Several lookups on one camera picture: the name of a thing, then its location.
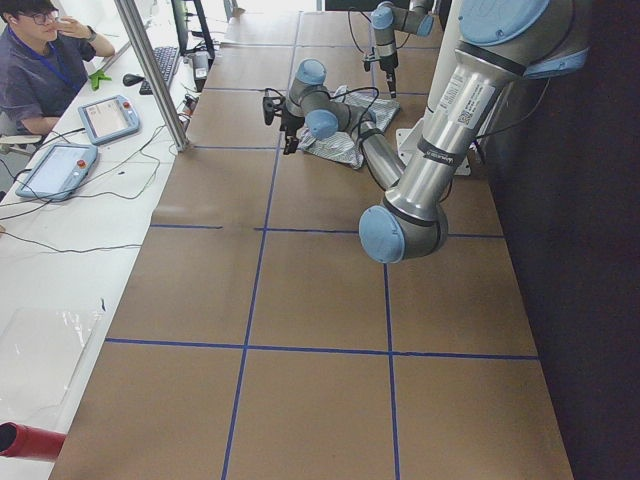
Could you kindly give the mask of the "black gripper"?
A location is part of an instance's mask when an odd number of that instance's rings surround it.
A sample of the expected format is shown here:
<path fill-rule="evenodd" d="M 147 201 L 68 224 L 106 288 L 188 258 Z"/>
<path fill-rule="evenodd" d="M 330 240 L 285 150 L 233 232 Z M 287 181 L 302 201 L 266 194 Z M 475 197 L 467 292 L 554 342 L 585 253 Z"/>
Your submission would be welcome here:
<path fill-rule="evenodd" d="M 298 149 L 298 131 L 303 127 L 303 118 L 290 113 L 288 110 L 282 110 L 280 118 L 280 130 L 285 133 L 283 154 L 294 154 Z"/>
<path fill-rule="evenodd" d="M 394 51 L 385 55 L 378 54 L 377 59 L 381 69 L 385 72 L 389 94 L 392 98 L 395 98 L 397 96 L 395 69 L 399 65 L 397 52 Z"/>

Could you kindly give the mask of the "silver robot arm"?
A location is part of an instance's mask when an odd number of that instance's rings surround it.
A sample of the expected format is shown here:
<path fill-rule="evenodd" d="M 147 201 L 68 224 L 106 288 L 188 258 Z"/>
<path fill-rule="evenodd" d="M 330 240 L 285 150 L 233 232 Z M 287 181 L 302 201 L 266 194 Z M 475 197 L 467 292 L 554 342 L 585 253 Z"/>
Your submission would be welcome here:
<path fill-rule="evenodd" d="M 347 133 L 384 191 L 360 218 L 364 250 L 381 263 L 426 256 L 447 237 L 441 196 L 504 88 L 580 69 L 591 18 L 588 1 L 454 2 L 438 59 L 454 68 L 443 87 L 432 89 L 408 159 L 385 140 L 369 109 L 331 96 L 325 67 L 315 59 L 299 64 L 286 95 L 264 98 L 264 119 L 280 120 L 287 153 L 296 150 L 301 128 L 319 140 Z"/>
<path fill-rule="evenodd" d="M 408 8 L 398 7 L 392 1 L 383 1 L 371 12 L 374 46 L 364 63 L 379 64 L 392 98 L 397 93 L 396 69 L 399 66 L 399 47 L 395 34 L 401 32 L 427 37 L 431 33 L 439 7 L 440 1 L 410 1 Z"/>

